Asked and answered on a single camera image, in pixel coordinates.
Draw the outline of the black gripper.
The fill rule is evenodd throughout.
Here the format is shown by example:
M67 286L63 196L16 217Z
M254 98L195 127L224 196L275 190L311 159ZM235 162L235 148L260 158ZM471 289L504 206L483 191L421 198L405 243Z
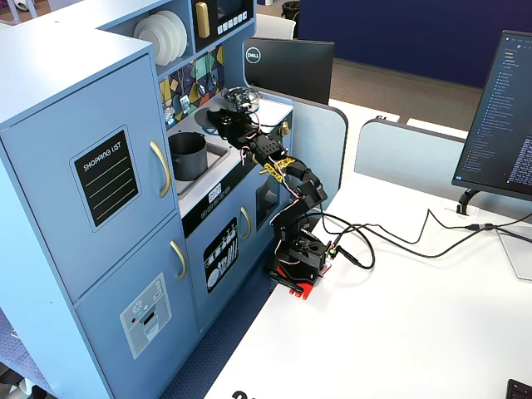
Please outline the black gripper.
M262 132L252 121L236 121L239 117L237 111L224 108L207 110L207 118L218 135L233 147L253 154L261 165L267 161L279 160L279 143L271 135Z

